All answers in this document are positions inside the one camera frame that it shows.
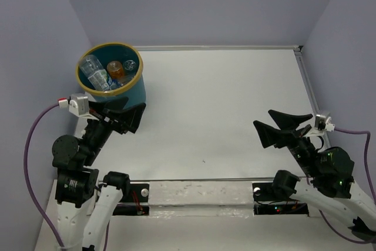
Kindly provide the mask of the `teal bin yellow rim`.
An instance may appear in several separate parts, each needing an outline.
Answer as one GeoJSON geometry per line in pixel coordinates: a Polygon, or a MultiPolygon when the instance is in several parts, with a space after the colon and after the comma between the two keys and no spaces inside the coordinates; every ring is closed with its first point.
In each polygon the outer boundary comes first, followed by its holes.
{"type": "Polygon", "coordinates": [[[79,86],[96,102],[128,98],[127,108],[146,102],[143,59],[131,45],[97,45],[80,57],[75,73],[79,86]]]}

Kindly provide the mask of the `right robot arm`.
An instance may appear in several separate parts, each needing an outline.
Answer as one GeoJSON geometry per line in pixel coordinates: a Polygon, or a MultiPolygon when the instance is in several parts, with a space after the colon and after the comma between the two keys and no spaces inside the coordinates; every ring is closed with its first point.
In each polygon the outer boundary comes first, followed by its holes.
{"type": "Polygon", "coordinates": [[[255,211],[270,210],[278,202],[295,202],[296,208],[276,206],[276,214],[295,214],[312,206],[347,227],[353,243],[375,243],[375,196],[368,196],[353,177],[354,161],[341,147],[316,148],[312,137],[321,139],[326,132],[338,131],[328,112],[316,115],[290,115],[269,110],[277,127],[260,121],[253,125],[264,148],[287,148],[304,177],[278,170],[272,182],[253,185],[255,211]],[[307,124],[311,118],[314,125],[307,124]]]}

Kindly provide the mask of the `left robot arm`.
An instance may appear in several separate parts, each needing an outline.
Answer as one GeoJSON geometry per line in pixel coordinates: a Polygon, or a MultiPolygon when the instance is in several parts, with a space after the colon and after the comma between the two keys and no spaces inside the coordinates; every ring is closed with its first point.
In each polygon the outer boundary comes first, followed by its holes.
{"type": "Polygon", "coordinates": [[[127,102],[128,98],[93,102],[83,94],[58,101],[60,108],[87,120],[82,137],[63,135],[52,145],[52,165],[58,173],[55,199],[60,250],[98,250],[123,200],[130,199],[132,213],[145,212],[128,174],[110,171],[98,187],[99,171],[91,167],[112,132],[137,131],[146,105],[127,107],[127,102]]]}

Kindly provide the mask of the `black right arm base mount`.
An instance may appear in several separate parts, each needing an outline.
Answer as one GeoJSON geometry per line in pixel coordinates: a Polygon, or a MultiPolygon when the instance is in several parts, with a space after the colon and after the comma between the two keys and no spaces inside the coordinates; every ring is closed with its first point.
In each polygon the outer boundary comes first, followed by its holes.
{"type": "Polygon", "coordinates": [[[295,199],[277,197],[270,182],[252,184],[253,212],[256,216],[309,215],[308,205],[295,199]]]}

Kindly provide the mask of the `clear wide-mouth plastic jar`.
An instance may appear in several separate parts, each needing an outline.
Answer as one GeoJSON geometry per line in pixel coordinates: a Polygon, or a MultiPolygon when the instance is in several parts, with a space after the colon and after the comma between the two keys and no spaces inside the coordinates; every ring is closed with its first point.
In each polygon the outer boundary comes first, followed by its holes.
{"type": "Polygon", "coordinates": [[[139,63],[132,59],[128,59],[122,63],[122,66],[126,73],[135,73],[138,70],[139,63]]]}

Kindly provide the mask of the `orange juice bottle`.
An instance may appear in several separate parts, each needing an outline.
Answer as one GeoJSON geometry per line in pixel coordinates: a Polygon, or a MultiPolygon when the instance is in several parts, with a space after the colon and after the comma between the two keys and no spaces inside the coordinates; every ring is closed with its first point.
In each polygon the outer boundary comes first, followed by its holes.
{"type": "Polygon", "coordinates": [[[125,72],[122,64],[119,61],[111,61],[106,67],[110,77],[117,81],[122,81],[125,78],[125,72]]]}

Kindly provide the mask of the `clear bottle blue label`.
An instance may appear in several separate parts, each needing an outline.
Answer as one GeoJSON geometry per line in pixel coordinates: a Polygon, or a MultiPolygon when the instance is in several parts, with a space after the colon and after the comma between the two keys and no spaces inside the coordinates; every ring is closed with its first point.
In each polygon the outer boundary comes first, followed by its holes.
{"type": "Polygon", "coordinates": [[[133,75],[126,75],[126,76],[123,76],[121,78],[118,78],[118,79],[114,79],[112,78],[112,83],[110,85],[110,89],[111,90],[114,90],[114,89],[117,89],[117,88],[121,88],[127,84],[130,83],[130,81],[134,78],[133,75]]]}

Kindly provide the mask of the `clear bottle white cap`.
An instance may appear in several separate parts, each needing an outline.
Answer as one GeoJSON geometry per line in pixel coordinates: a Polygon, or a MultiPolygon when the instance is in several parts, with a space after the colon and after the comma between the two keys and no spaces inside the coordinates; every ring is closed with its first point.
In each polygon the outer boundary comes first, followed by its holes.
{"type": "Polygon", "coordinates": [[[79,62],[79,68],[97,91],[115,90],[117,84],[95,55],[87,55],[79,62]]]}

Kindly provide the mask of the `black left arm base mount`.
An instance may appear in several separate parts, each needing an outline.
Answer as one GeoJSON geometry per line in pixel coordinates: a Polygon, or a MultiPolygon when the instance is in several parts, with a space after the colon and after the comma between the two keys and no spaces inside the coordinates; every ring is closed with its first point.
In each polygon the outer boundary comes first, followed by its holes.
{"type": "Polygon", "coordinates": [[[119,189],[123,194],[121,200],[114,207],[112,216],[143,216],[148,215],[149,208],[141,204],[141,199],[147,201],[147,196],[142,196],[142,189],[148,188],[145,183],[131,184],[129,179],[106,179],[99,181],[95,188],[95,202],[90,215],[93,214],[100,198],[100,191],[105,186],[112,185],[119,189]]]}

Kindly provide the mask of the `white foam front board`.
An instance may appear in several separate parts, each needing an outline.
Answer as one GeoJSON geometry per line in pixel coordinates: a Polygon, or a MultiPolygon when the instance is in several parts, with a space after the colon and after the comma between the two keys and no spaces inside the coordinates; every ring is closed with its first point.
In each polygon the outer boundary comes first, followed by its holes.
{"type": "Polygon", "coordinates": [[[100,250],[371,250],[315,209],[256,215],[248,180],[152,181],[147,216],[114,216],[100,250]]]}

